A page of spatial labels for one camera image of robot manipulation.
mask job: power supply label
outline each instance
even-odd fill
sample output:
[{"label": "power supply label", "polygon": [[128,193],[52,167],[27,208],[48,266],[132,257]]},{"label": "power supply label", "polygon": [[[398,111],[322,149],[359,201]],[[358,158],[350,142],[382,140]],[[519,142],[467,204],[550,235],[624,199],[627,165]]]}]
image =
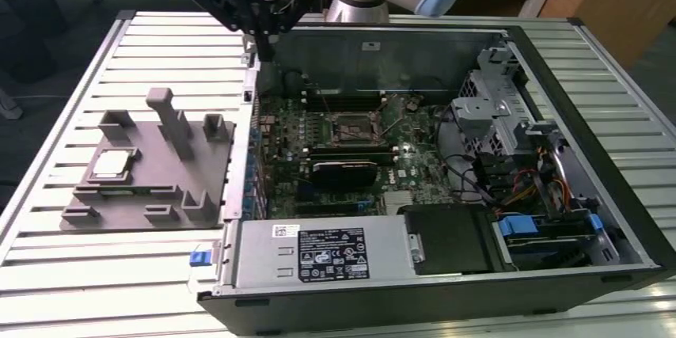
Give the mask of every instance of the power supply label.
[{"label": "power supply label", "polygon": [[298,268],[304,283],[368,279],[364,229],[299,231]]}]

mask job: barcode sticker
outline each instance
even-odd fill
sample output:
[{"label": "barcode sticker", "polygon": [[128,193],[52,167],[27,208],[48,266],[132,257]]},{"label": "barcode sticker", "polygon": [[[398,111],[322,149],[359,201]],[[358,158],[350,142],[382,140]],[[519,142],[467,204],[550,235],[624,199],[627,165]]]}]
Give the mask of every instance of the barcode sticker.
[{"label": "barcode sticker", "polygon": [[298,237],[300,225],[272,225],[272,237]]}]

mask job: metal workbench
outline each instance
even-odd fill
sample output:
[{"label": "metal workbench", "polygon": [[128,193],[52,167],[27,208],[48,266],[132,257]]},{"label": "metal workbench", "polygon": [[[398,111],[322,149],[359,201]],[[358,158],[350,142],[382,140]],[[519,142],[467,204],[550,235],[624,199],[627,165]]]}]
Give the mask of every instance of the metal workbench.
[{"label": "metal workbench", "polygon": [[[3,337],[231,336],[196,303],[215,268],[188,266],[188,253],[220,230],[70,234],[59,230],[99,143],[103,111],[136,120],[151,86],[170,86],[190,120],[219,112],[236,120],[251,72],[242,38],[204,13],[122,13],[0,218]],[[566,20],[394,17],[399,23],[520,25],[550,64],[628,183],[676,245],[676,130],[584,27]],[[544,100],[534,99],[548,114]],[[243,170],[232,153],[231,171]],[[232,189],[226,189],[224,198]],[[487,337],[676,335],[676,282],[604,296],[566,313],[308,334],[312,337]]]}]

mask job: component holder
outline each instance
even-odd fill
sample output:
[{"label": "component holder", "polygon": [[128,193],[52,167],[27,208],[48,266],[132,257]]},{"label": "component holder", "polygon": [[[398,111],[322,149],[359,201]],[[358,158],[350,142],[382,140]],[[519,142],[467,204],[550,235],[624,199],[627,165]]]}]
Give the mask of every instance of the component holder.
[{"label": "component holder", "polygon": [[220,114],[188,122],[167,88],[146,103],[160,122],[108,110],[104,137],[64,208],[62,230],[187,230],[219,221],[235,124]]}]

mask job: motherboard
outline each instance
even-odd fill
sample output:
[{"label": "motherboard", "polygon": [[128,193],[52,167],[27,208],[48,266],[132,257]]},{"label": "motherboard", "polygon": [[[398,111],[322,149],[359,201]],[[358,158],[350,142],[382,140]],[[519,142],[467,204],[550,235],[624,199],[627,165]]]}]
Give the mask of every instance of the motherboard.
[{"label": "motherboard", "polygon": [[443,106],[416,94],[262,99],[267,218],[395,214],[454,201],[435,145]]}]

